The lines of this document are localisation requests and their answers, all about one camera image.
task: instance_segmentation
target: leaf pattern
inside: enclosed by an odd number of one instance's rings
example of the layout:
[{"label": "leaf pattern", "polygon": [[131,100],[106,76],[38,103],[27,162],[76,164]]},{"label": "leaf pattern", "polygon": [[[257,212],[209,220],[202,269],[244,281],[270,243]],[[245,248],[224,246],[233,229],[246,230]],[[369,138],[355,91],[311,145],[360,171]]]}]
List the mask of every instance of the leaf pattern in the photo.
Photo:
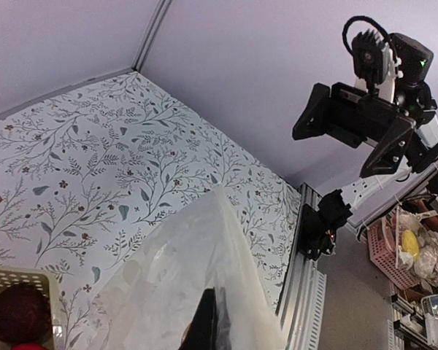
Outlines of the leaf pattern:
[{"label": "leaf pattern", "polygon": [[0,264],[57,278],[64,348],[84,349],[88,302],[156,225],[218,184],[276,305],[297,191],[138,73],[49,98],[0,121]]}]

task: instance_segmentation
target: wire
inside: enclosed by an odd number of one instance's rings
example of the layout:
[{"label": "wire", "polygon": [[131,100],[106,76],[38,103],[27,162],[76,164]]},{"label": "wire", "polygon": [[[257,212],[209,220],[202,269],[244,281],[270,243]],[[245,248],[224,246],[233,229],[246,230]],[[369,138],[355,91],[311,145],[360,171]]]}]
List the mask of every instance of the wire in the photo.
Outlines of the wire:
[{"label": "wire", "polygon": [[418,201],[420,199],[428,200],[428,199],[432,199],[432,198],[435,198],[435,196],[432,195],[431,193],[423,193],[423,194],[420,194],[420,195],[412,195],[410,197],[406,197],[406,198],[404,198],[403,201],[404,202],[410,202],[410,201]]},{"label": "wire", "polygon": [[402,179],[402,180],[396,180],[396,182],[406,182],[409,178],[410,178],[410,173],[408,173],[408,175],[406,176],[405,179]]},{"label": "wire", "polygon": [[397,67],[397,52],[396,47],[394,46],[393,41],[391,40],[388,32],[373,18],[367,17],[367,16],[354,16],[350,18],[346,24],[344,24],[344,29],[342,29],[342,41],[344,42],[345,49],[353,55],[352,49],[349,46],[349,43],[347,42],[347,32],[349,31],[349,27],[354,24],[354,22],[367,22],[374,26],[380,33],[383,35],[383,38],[385,42],[388,43],[389,47],[393,50],[393,61],[394,61],[394,71],[396,72],[396,76],[398,74],[398,67]]}]

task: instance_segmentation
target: plastic bag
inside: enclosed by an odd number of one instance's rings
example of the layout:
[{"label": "plastic bag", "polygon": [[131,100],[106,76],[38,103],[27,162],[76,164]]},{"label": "plastic bag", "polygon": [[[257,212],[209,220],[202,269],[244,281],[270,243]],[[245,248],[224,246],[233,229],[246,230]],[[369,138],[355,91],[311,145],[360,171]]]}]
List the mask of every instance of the plastic bag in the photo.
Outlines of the plastic bag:
[{"label": "plastic bag", "polygon": [[225,291],[216,300],[217,350],[285,348],[222,187],[162,222],[110,279],[91,306],[99,328],[88,350],[178,349],[209,287]]},{"label": "plastic bag", "polygon": [[403,252],[401,247],[397,252],[399,256],[399,268],[402,270],[409,270],[414,265],[414,257],[410,253]]},{"label": "plastic bag", "polygon": [[432,246],[420,250],[420,257],[414,263],[414,271],[421,279],[428,279],[437,264],[437,252]]},{"label": "plastic bag", "polygon": [[420,221],[415,218],[415,215],[399,208],[399,229],[401,232],[404,230],[411,230],[417,235],[418,230],[422,227]]}]

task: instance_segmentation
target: yellow basket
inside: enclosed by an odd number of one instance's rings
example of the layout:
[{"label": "yellow basket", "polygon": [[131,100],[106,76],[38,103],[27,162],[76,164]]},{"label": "yellow basket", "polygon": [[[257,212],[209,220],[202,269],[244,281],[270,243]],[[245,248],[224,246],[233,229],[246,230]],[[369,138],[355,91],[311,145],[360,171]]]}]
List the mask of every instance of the yellow basket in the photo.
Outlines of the yellow basket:
[{"label": "yellow basket", "polygon": [[51,273],[41,270],[0,266],[0,293],[13,284],[19,283],[33,284],[43,295],[49,298],[53,336],[43,345],[49,350],[63,349],[63,329],[60,308],[58,307],[60,295],[57,280]]}]

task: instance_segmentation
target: dark red object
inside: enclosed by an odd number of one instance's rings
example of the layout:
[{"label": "dark red object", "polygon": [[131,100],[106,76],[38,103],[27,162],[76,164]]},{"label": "dark red object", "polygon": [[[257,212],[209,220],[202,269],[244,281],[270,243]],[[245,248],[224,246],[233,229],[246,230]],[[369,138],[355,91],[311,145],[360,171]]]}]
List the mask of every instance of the dark red object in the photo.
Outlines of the dark red object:
[{"label": "dark red object", "polygon": [[37,344],[21,344],[13,346],[12,350],[47,350],[47,348]]},{"label": "dark red object", "polygon": [[16,284],[0,293],[0,341],[35,343],[51,325],[49,301],[36,287]]}]

